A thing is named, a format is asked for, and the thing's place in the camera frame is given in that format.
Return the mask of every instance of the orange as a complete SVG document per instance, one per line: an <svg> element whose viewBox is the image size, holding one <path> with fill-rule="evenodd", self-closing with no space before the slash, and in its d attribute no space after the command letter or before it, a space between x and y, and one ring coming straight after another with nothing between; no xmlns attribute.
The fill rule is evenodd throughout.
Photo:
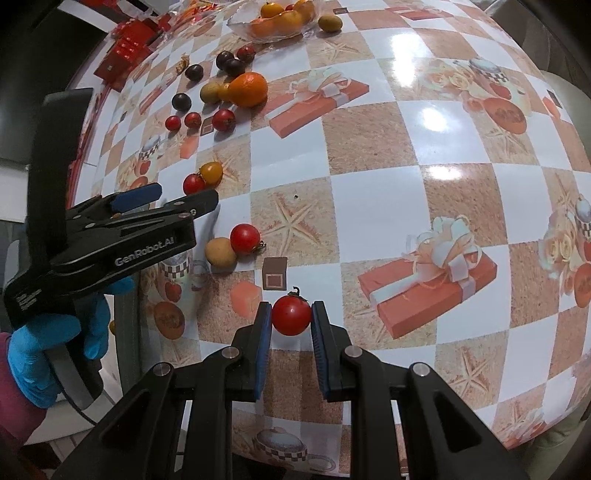
<svg viewBox="0 0 591 480"><path fill-rule="evenodd" d="M220 87L220 89L217 92L217 94L219 95L220 100L222 102L231 102L230 96L228 94L229 86L230 86L229 83L222 83L222 86Z"/></svg>
<svg viewBox="0 0 591 480"><path fill-rule="evenodd" d="M251 21L250 32L259 39L272 37L276 33L275 24L267 18L255 18Z"/></svg>
<svg viewBox="0 0 591 480"><path fill-rule="evenodd" d="M294 10L301 14L305 24L316 16L316 9L314 9L314 2L312 0L297 0L294 3Z"/></svg>
<svg viewBox="0 0 591 480"><path fill-rule="evenodd" d="M246 72L236 77L228 87L228 94L235 105L251 108L267 98L267 81L260 73Z"/></svg>
<svg viewBox="0 0 591 480"><path fill-rule="evenodd" d="M283 12L277 15L273 21L279 35L295 35L304 26L304 17L296 10Z"/></svg>
<svg viewBox="0 0 591 480"><path fill-rule="evenodd" d="M263 18L272 18L281 12L283 12L283 7L275 2L267 2L261 7L261 17Z"/></svg>

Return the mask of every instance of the tomato stem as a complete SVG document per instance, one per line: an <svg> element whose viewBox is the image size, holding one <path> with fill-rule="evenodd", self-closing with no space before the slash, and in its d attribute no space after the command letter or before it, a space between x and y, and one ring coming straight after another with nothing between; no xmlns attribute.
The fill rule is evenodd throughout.
<svg viewBox="0 0 591 480"><path fill-rule="evenodd" d="M306 303L308 302L308 300L306 300L304 297L302 297L302 296L300 295L300 289L299 289L299 287L292 287L292 288L293 288L295 291L291 291L291 292L289 292L289 293L288 293L288 295L289 295L290 297L298 297L300 300L304 300L304 302L306 302Z"/></svg>

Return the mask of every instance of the small brown box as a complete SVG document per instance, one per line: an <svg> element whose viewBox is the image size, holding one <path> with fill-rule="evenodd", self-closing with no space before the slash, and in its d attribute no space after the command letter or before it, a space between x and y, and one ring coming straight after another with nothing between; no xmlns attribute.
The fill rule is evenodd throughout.
<svg viewBox="0 0 591 480"><path fill-rule="evenodd" d="M262 289L287 290L287 257L266 257L263 260Z"/></svg>

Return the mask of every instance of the yellow cherry tomato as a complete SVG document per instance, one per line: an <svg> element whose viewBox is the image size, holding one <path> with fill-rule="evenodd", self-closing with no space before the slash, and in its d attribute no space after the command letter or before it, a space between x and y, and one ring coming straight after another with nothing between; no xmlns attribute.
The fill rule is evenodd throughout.
<svg viewBox="0 0 591 480"><path fill-rule="evenodd" d="M208 185L217 185L223 176L222 164L218 161L208 162L201 166L199 174Z"/></svg>

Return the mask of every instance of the ribbon bow print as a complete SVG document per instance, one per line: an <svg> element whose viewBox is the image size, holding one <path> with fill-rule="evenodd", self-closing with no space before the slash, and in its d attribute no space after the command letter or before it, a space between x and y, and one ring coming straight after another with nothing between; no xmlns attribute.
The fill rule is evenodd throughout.
<svg viewBox="0 0 591 480"><path fill-rule="evenodd" d="M281 115L296 103L315 102L320 98L332 98L336 106L340 107L349 101L349 97L341 90L346 89L350 83L350 79L333 67L312 70L308 78L290 83L287 93L292 94L293 99L266 114L265 119L270 120Z"/></svg>
<svg viewBox="0 0 591 480"><path fill-rule="evenodd" d="M372 305L437 278L441 283L458 283L462 288L462 301L476 293L476 282L470 270L479 264L482 250L474 240L467 217L436 217L433 230L419 235L415 243L415 250L402 256L413 262L413 274L373 291L369 296Z"/></svg>

